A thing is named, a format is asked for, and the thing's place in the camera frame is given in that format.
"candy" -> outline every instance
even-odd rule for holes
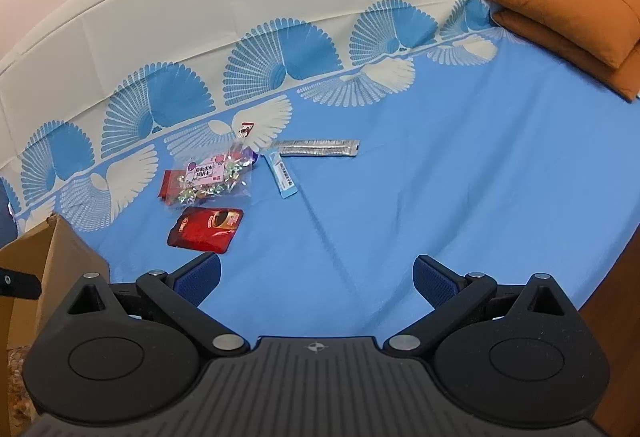
[[[202,200],[230,194],[239,186],[246,186],[244,175],[251,170],[257,158],[257,154],[251,148],[244,148],[239,141],[232,143],[225,156],[222,181],[196,185],[184,176],[180,176],[178,182],[182,190],[178,193],[178,202],[191,206]]]

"blue fan pattern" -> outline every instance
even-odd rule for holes
[[[380,0],[361,13],[351,33],[349,54],[363,65],[384,54],[435,41],[438,23],[404,0]]]
[[[145,65],[110,97],[102,127],[102,157],[124,150],[162,127],[215,109],[204,82],[185,65]]]
[[[81,128],[69,122],[42,125],[21,156],[20,181],[27,206],[51,191],[56,177],[69,179],[94,164],[94,149]]]
[[[250,100],[294,80],[342,69],[334,42],[308,22],[278,18],[255,27],[239,42],[225,66],[225,103]]]
[[[469,31],[491,27],[489,6],[482,0],[457,0],[449,18],[442,26],[440,36],[449,40]]]
[[[4,186],[4,191],[6,192],[6,197],[9,199],[9,204],[11,204],[11,209],[14,211],[14,214],[20,213],[22,210],[22,205],[20,204],[20,199],[18,199],[18,195],[15,193],[14,187],[9,184],[9,181],[4,177],[0,177],[0,184]]]

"foil stick packet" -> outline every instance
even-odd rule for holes
[[[225,253],[242,220],[235,208],[186,208],[166,239],[168,245]]]
[[[358,154],[359,140],[299,140],[275,141],[271,148],[277,148],[281,156],[349,156]]]

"logo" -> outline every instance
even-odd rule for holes
[[[254,128],[252,123],[243,123],[238,130],[238,138],[246,138]]]
[[[305,349],[309,349],[314,354],[318,354],[319,352],[322,352],[322,351],[324,351],[325,349],[328,349],[328,348],[329,347],[327,345],[323,345],[319,341],[314,341],[312,344],[307,345],[305,347]]]

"red coffee package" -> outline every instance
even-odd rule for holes
[[[225,253],[242,220],[242,210],[196,208],[183,211],[166,243],[175,247]]]

